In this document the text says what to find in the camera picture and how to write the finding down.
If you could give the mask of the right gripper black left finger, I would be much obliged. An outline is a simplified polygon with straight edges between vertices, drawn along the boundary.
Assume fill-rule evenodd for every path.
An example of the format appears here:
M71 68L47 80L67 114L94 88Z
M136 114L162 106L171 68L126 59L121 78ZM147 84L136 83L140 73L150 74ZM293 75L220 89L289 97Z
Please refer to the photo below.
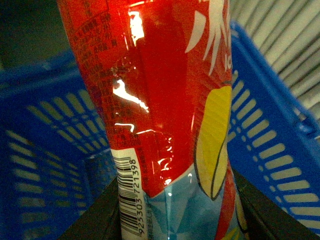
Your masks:
M114 178L90 208L73 223L60 240L119 240L118 182Z

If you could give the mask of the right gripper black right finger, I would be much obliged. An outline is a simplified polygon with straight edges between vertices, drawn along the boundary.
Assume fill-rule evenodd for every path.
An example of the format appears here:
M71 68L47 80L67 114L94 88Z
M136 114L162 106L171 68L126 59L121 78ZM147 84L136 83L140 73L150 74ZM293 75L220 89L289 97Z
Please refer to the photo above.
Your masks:
M318 240L320 237L288 215L233 170L251 240Z

